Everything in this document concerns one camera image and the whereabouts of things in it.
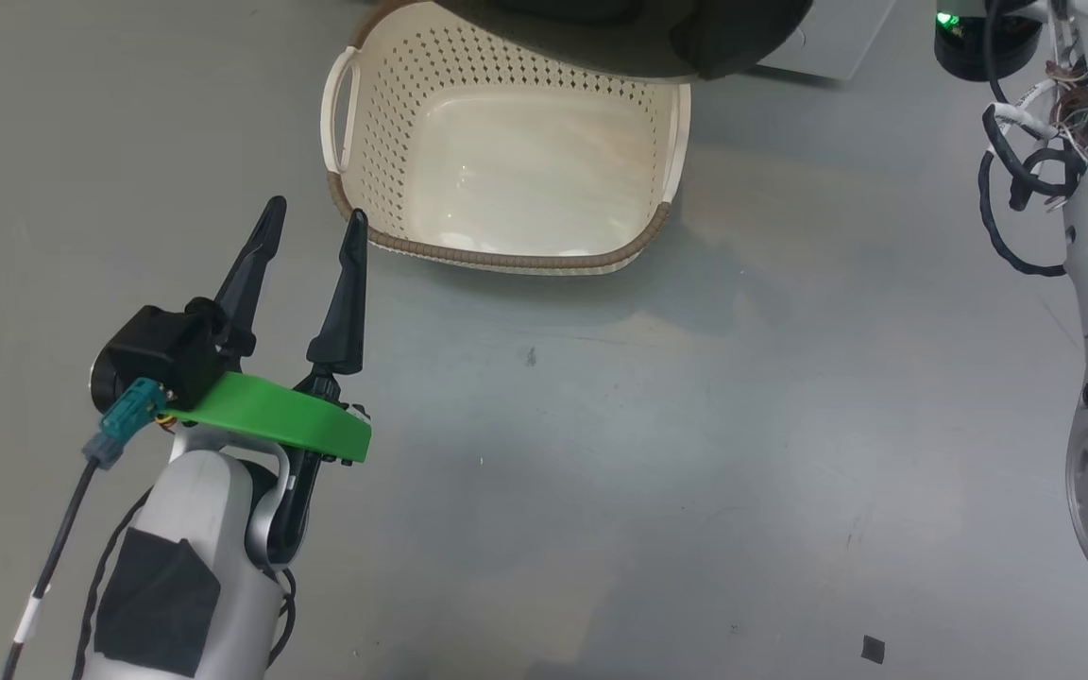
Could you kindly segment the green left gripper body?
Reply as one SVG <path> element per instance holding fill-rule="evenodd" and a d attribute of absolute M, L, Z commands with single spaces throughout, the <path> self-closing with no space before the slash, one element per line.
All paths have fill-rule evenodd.
<path fill-rule="evenodd" d="M 363 406 L 338 400 L 333 378 L 314 373 L 290 390 L 226 373 L 180 422 L 170 461 L 215 453 L 250 483 L 245 551 L 258 568 L 286 568 L 308 530 L 320 466 L 363 463 L 372 430 Z"/>

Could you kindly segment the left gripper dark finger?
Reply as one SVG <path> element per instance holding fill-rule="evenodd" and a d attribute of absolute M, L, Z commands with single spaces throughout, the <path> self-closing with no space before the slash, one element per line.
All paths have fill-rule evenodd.
<path fill-rule="evenodd" d="M 254 317 L 264 285 L 265 268 L 279 251 L 286 211 L 288 202 L 284 196 L 268 199 L 250 236 L 217 292 L 214 302 L 223 311 L 226 324 L 217 333 L 215 344 L 228 371 L 242 370 L 243 358 L 251 356 L 258 344 L 254 334 Z"/>
<path fill-rule="evenodd" d="M 338 251 L 339 275 L 320 331 L 308 345 L 307 395 L 339 403 L 337 376 L 360 373 L 364 364 L 368 219 L 353 210 Z"/>

